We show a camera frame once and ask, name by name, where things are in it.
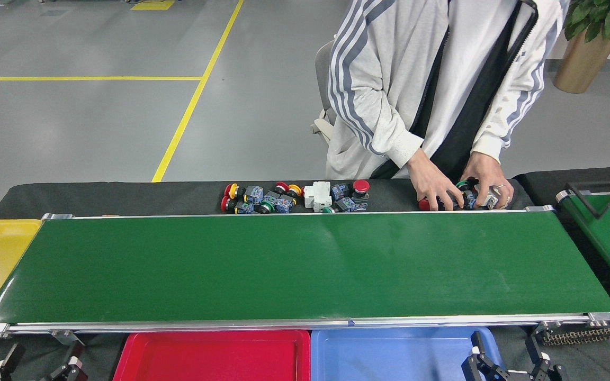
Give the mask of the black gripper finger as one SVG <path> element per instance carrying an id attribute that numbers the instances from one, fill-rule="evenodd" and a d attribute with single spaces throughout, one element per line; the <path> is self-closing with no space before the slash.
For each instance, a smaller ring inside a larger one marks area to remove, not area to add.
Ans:
<path id="1" fill-rule="evenodd" d="M 550 356 L 541 351 L 535 336 L 527 336 L 527 352 L 534 364 L 531 380 L 564 380 L 564 366 L 552 365 Z"/>
<path id="2" fill-rule="evenodd" d="M 465 380 L 509 380 L 507 372 L 487 356 L 480 332 L 475 331 L 470 340 L 472 352 L 461 364 Z"/>
<path id="3" fill-rule="evenodd" d="M 20 364 L 26 348 L 22 344 L 12 345 L 6 357 L 0 361 L 0 380 L 12 380 L 12 374 Z"/>
<path id="4" fill-rule="evenodd" d="M 84 349 L 85 346 L 80 341 L 73 342 L 66 353 L 63 364 L 43 376 L 41 380 L 88 380 L 88 375 L 83 371 L 83 363 L 79 358 Z"/>

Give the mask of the person's right hand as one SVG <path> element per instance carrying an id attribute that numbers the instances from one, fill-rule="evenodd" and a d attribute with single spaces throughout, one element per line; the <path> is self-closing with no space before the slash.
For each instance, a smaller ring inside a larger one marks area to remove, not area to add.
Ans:
<path id="1" fill-rule="evenodd" d="M 464 207 L 461 191 L 431 162 L 422 149 L 416 150 L 405 167 L 408 169 L 417 200 L 427 200 L 431 211 L 439 210 L 438 201 L 441 201 L 446 211 L 454 210 L 453 203 L 459 208 Z"/>

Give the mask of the person's left hand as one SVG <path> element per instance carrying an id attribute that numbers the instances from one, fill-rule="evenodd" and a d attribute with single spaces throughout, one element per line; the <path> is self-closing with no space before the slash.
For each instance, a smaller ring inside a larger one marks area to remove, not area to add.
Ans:
<path id="1" fill-rule="evenodd" d="M 495 209 L 505 209 L 515 195 L 515 189 L 509 183 L 500 163 L 493 157 L 480 152 L 473 152 L 461 176 L 461 180 L 476 178 L 479 180 L 481 190 L 475 205 L 483 206 L 490 189 L 498 192 L 498 203 Z"/>

